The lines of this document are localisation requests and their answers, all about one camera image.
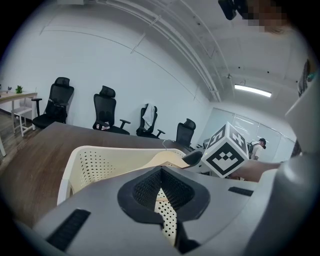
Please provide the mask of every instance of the desk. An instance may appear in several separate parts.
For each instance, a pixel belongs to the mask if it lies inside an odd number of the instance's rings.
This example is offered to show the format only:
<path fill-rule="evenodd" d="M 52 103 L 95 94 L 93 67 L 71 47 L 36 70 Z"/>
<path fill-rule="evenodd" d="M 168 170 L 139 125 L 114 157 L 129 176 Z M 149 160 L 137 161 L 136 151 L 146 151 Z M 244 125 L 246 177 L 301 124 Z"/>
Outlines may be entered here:
<path fill-rule="evenodd" d="M 0 91 L 0 104 L 1 103 L 6 103 L 6 102 L 12 102 L 12 108 L 11 108 L 11 118 L 12 118 L 12 126 L 14 125 L 14 121 L 15 121 L 15 114 L 14 114 L 14 109 L 15 109 L 15 101 L 16 100 L 21 100 L 21 99 L 25 99 L 25 98 L 35 98 L 37 96 L 36 92 L 23 92 L 23 93 L 15 93 L 12 91 Z M 32 119 L 35 118 L 35 104 L 32 103 Z M 2 153 L 2 155 L 5 157 L 6 156 L 6 152 L 4 149 L 4 146 L 2 144 L 1 141 L 1 137 L 0 137 L 0 151 Z"/>
<path fill-rule="evenodd" d="M 32 227 L 56 207 L 71 152 L 80 146 L 162 149 L 163 140 L 87 129 L 54 122 L 31 139 L 0 178 L 3 194 L 18 220 Z M 167 148 L 188 151 L 170 140 Z"/>

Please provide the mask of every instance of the white table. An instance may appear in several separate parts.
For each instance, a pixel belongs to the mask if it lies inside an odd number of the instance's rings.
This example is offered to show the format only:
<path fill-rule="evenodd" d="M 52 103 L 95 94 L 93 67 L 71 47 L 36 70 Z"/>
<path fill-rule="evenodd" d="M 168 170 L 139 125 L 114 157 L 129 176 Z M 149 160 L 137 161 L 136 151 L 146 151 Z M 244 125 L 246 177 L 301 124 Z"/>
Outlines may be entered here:
<path fill-rule="evenodd" d="M 35 98 L 37 96 L 36 92 L 23 92 L 23 93 L 15 93 L 13 91 L 5 91 L 5 90 L 0 90 L 0 104 L 1 103 L 6 103 L 6 102 L 11 102 L 11 119 L 12 119 L 12 128 L 13 128 L 13 132 L 15 133 L 15 127 L 14 127 L 14 121 L 15 121 L 15 114 L 14 114 L 14 109 L 15 109 L 15 101 L 16 100 L 21 100 L 21 99 L 25 99 L 25 98 Z M 35 102 L 32 102 L 32 112 L 31 112 L 31 118 L 34 119 L 35 118 L 35 114 L 36 114 L 36 105 Z M 1 137 L 0 137 L 0 151 L 2 153 L 2 155 L 5 157 L 6 156 L 6 152 L 4 149 L 4 146 L 2 144 L 1 141 Z"/>

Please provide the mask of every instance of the potted plant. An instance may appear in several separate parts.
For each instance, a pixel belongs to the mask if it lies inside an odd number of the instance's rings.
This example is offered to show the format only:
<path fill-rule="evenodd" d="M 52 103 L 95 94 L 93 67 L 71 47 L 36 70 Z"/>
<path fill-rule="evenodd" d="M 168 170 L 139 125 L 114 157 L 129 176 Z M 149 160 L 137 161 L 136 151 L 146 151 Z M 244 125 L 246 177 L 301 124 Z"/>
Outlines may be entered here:
<path fill-rule="evenodd" d="M 16 94 L 22 94 L 22 86 L 18 85 L 18 87 L 15 89 Z"/>

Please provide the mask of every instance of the office chair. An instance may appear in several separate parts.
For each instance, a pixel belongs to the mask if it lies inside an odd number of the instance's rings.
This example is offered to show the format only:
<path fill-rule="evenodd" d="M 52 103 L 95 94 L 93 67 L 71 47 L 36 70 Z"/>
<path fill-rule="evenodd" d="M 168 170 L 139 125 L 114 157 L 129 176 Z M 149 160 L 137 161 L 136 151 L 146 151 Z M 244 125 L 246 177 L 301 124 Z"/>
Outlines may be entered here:
<path fill-rule="evenodd" d="M 69 86 L 70 79 L 66 77 L 58 77 L 54 84 L 51 85 L 49 100 L 46 105 L 44 114 L 40 115 L 39 101 L 42 98 L 33 98 L 31 101 L 36 102 L 37 117 L 32 120 L 32 123 L 44 129 L 51 125 L 53 122 L 66 123 L 67 119 L 67 106 L 74 88 Z"/>
<path fill-rule="evenodd" d="M 125 134 L 130 135 L 130 133 L 123 129 L 125 124 L 131 124 L 129 121 L 122 120 L 121 127 L 114 126 L 115 124 L 115 109 L 117 101 L 114 99 L 116 96 L 115 90 L 107 87 L 102 86 L 102 90 L 99 92 L 99 94 L 95 94 L 93 96 L 94 101 L 94 108 L 95 108 L 95 122 L 93 124 L 93 129 L 110 132 L 110 133 L 116 133 L 116 134 Z M 109 129 L 102 130 L 102 127 L 109 127 Z"/>
<path fill-rule="evenodd" d="M 196 129 L 196 123 L 190 119 L 186 119 L 185 123 L 179 123 L 176 129 L 176 142 L 184 146 L 187 150 L 194 150 L 190 147 L 192 136 Z"/>
<path fill-rule="evenodd" d="M 146 104 L 143 108 L 141 108 L 141 117 L 140 117 L 140 127 L 136 130 L 136 135 L 140 136 L 140 137 L 146 137 L 146 138 L 152 138 L 152 139 L 159 139 L 159 135 L 160 134 L 166 134 L 164 131 L 159 130 L 159 133 L 157 134 L 157 136 L 153 135 L 153 131 L 155 128 L 155 123 L 158 117 L 157 114 L 157 107 L 154 106 L 154 117 L 153 117 L 153 123 L 152 125 L 149 127 L 148 130 L 145 129 L 145 120 L 143 119 L 143 116 L 147 110 L 148 104 Z"/>

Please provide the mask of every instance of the white cube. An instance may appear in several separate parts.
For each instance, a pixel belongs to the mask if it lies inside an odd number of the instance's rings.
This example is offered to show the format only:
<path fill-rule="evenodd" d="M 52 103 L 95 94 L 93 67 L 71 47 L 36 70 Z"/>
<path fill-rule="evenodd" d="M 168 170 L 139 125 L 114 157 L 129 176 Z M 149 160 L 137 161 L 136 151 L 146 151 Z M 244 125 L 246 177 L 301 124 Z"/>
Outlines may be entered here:
<path fill-rule="evenodd" d="M 201 161 L 220 178 L 233 173 L 248 161 L 245 138 L 227 122 L 208 143 Z"/>

